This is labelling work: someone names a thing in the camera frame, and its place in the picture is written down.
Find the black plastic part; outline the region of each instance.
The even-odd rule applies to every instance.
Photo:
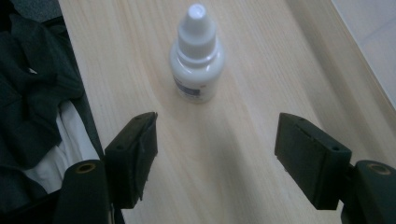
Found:
[[[341,222],[343,224],[367,224],[361,205],[359,203],[354,206],[344,205],[341,213]]]
[[[157,149],[154,112],[139,115],[106,148],[106,171],[116,208],[134,208],[143,189]]]
[[[110,200],[101,161],[76,163],[64,174],[53,224],[108,224]]]
[[[125,224],[125,220],[123,219],[122,211],[119,208],[114,209],[114,223]]]
[[[395,169],[377,161],[358,161],[353,183],[367,223],[396,223]]]
[[[351,151],[306,119],[281,113],[275,154],[318,210],[335,210]]]

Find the bottle label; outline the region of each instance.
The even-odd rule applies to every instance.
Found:
[[[196,97],[199,97],[199,96],[201,95],[201,91],[200,91],[200,90],[194,90],[194,89],[190,89],[190,88],[187,88],[187,87],[183,86],[183,85],[181,84],[181,81],[177,80],[177,78],[175,78],[175,82],[176,82],[177,87],[178,87],[181,91],[183,91],[184,93],[186,93],[187,95],[189,95],[189,96],[196,96]]]

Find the clamp jaw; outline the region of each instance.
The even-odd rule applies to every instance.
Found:
[[[396,170],[377,161],[349,164],[352,152],[306,119],[281,113],[275,154],[318,210],[344,203],[344,224],[395,223]]]
[[[142,199],[158,153],[156,119],[154,112],[134,117],[106,148],[103,161],[72,165],[60,190],[0,216],[0,223],[123,223],[120,210]]]

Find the white fabric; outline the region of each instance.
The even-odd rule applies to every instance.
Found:
[[[69,101],[59,106],[56,118],[62,142],[53,147],[33,169],[23,171],[39,183],[47,193],[62,186],[64,172],[79,161],[99,160],[77,110]]]

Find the white cap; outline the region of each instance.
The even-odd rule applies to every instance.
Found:
[[[189,65],[209,63],[217,53],[216,25],[201,4],[190,6],[178,26],[177,55]]]

